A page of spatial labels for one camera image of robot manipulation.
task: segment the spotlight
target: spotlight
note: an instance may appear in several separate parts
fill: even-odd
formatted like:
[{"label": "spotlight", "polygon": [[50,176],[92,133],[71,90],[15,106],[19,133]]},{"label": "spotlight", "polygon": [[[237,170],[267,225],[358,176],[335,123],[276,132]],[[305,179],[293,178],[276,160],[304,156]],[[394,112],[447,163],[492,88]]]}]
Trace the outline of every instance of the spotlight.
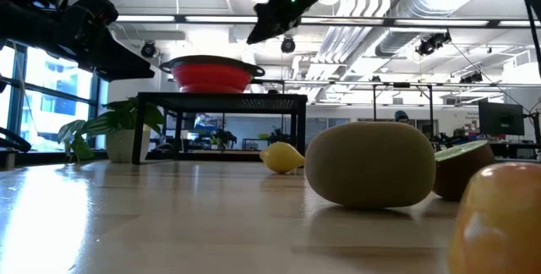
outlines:
[{"label": "spotlight", "polygon": [[476,72],[472,75],[472,81],[473,82],[482,82],[483,81],[483,75],[480,72]]},{"label": "spotlight", "polygon": [[483,81],[483,75],[480,72],[476,72],[470,76],[460,78],[460,84],[472,84],[480,83]]},{"label": "spotlight", "polygon": [[452,41],[452,39],[449,32],[433,34],[429,39],[422,39],[419,47],[415,48],[415,52],[420,56],[427,56],[450,41]]},{"label": "spotlight", "polygon": [[160,52],[156,49],[155,41],[145,41],[145,45],[141,48],[143,58],[155,58]]},{"label": "spotlight", "polygon": [[284,37],[284,42],[281,44],[281,52],[289,54],[293,53],[293,51],[295,51],[295,41],[293,40],[293,37]]}]

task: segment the kiwi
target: kiwi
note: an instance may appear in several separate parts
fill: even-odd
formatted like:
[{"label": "kiwi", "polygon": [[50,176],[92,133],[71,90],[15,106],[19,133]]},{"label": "kiwi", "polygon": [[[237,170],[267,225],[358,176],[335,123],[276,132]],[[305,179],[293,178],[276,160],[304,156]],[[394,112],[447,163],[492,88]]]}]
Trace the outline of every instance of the kiwi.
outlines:
[{"label": "kiwi", "polygon": [[438,151],[434,192],[445,200],[459,201],[470,178],[481,168],[495,163],[488,141],[474,141]]},{"label": "kiwi", "polygon": [[434,187],[434,150],[404,123],[348,123],[318,134],[304,172],[321,197],[358,209],[412,206]]}]

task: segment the computer monitor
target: computer monitor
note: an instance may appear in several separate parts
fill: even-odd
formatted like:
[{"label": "computer monitor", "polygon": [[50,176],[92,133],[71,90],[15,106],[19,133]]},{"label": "computer monitor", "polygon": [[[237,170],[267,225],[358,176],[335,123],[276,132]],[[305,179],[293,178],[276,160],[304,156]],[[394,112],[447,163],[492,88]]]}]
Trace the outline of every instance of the computer monitor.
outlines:
[{"label": "computer monitor", "polygon": [[524,135],[522,106],[480,102],[479,127],[481,134]]}]

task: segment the green plant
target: green plant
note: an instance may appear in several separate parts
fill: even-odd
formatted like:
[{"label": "green plant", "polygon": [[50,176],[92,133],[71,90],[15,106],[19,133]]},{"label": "green plant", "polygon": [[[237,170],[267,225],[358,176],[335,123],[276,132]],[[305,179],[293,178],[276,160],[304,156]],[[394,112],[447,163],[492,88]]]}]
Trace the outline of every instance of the green plant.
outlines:
[{"label": "green plant", "polygon": [[221,145],[220,139],[216,138],[214,135],[210,137],[211,145]]},{"label": "green plant", "polygon": [[282,133],[281,129],[274,128],[274,131],[270,133],[267,139],[269,142],[271,142],[271,144],[276,142],[290,143],[291,135],[284,134]]},{"label": "green plant", "polygon": [[223,129],[218,129],[212,137],[217,139],[219,142],[218,145],[222,149],[226,148],[226,146],[229,145],[229,142],[232,142],[232,144],[237,143],[237,137],[234,136],[231,131],[225,131]]},{"label": "green plant", "polygon": [[[58,144],[64,143],[64,150],[67,156],[71,151],[77,156],[78,161],[88,160],[94,157],[94,153],[87,144],[87,140],[100,134],[110,134],[120,129],[135,129],[137,108],[139,100],[137,97],[130,97],[126,101],[114,101],[104,105],[110,111],[99,115],[97,118],[85,121],[76,120],[63,125],[58,131]],[[164,123],[165,118],[158,107],[152,104],[145,106],[145,125],[152,128],[158,134],[159,125]]]}]

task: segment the potted plant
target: potted plant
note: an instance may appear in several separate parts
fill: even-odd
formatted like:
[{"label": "potted plant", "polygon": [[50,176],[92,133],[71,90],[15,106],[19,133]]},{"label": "potted plant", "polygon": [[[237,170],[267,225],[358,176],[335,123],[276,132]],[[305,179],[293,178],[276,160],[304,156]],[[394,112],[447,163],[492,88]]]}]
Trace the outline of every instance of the potted plant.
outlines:
[{"label": "potted plant", "polygon": [[218,147],[222,150],[225,150],[229,146],[229,142],[231,142],[231,148],[233,148],[233,144],[237,143],[237,137],[231,131],[225,131],[223,129],[218,129],[212,137],[217,139]]},{"label": "potted plant", "polygon": [[221,145],[220,139],[216,138],[214,135],[210,137],[210,148],[212,150],[217,150]]},{"label": "potted plant", "polygon": [[[131,162],[138,104],[136,97],[130,97],[126,101],[114,101],[104,105],[110,111],[93,120],[76,120],[65,124],[58,132],[58,144],[64,143],[66,155],[71,156],[70,151],[73,151],[78,161],[88,160],[94,157],[94,153],[86,141],[96,135],[106,134],[106,151],[111,162]],[[159,134],[159,125],[163,124],[164,120],[157,106],[146,104],[140,155],[142,160],[146,158],[148,152],[150,129]]]},{"label": "potted plant", "polygon": [[274,128],[267,140],[273,144],[276,142],[291,143],[291,135],[282,133],[281,129]]}]

